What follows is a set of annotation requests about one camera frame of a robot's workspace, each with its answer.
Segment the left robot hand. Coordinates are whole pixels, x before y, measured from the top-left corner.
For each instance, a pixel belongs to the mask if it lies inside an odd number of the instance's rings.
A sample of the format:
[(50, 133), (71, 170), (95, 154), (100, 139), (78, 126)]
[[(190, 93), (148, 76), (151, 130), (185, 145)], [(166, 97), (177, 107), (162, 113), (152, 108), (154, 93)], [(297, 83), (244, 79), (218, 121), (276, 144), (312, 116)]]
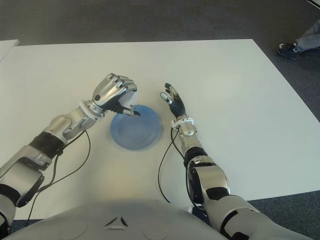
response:
[(95, 88), (92, 101), (103, 111), (128, 116), (140, 116), (135, 110), (137, 86), (126, 76), (108, 74)]

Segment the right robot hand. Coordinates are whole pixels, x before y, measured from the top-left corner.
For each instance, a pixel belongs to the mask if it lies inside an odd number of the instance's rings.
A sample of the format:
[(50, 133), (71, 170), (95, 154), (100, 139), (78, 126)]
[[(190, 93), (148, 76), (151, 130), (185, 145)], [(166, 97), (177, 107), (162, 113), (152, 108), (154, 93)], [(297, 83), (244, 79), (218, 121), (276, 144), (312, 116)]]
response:
[(171, 113), (175, 118), (186, 116), (185, 105), (177, 90), (169, 83), (165, 83), (165, 92), (160, 93), (160, 97), (167, 103)]

